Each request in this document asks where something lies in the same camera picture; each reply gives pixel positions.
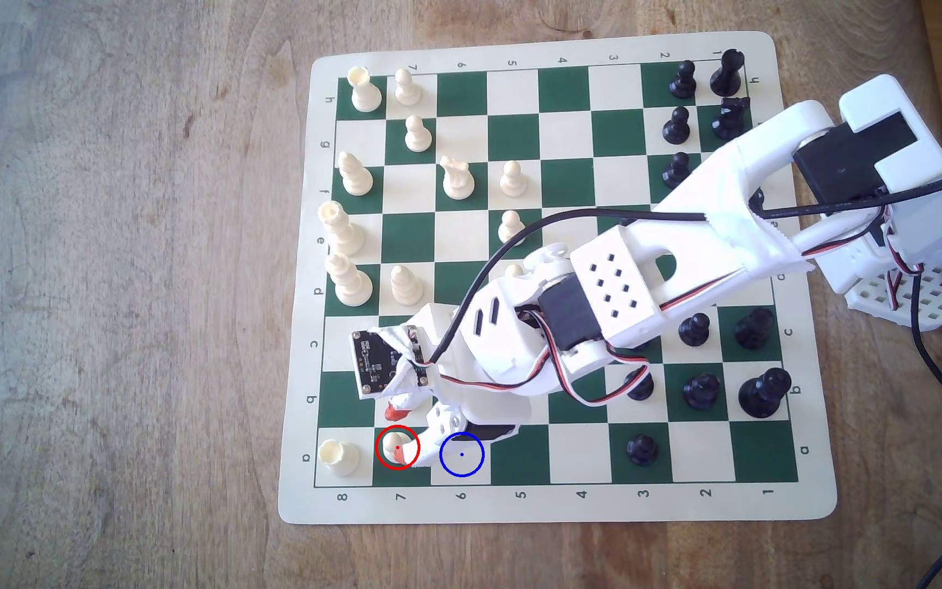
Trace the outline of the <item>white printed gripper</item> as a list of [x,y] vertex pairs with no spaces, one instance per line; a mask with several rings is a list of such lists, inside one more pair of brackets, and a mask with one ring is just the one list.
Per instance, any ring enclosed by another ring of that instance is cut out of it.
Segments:
[[476,438],[490,444],[516,435],[518,424],[478,424],[463,411],[529,411],[528,395],[542,393],[547,378],[537,376],[517,394],[460,386],[438,374],[464,382],[511,384],[526,380],[543,354],[544,342],[535,328],[517,319],[515,307],[536,301],[545,283],[545,278],[526,274],[501,277],[478,290],[438,368],[430,371],[432,389],[414,388],[388,396],[385,420],[399,422],[437,396],[446,405],[434,405],[428,412],[426,441],[438,450],[446,439]]

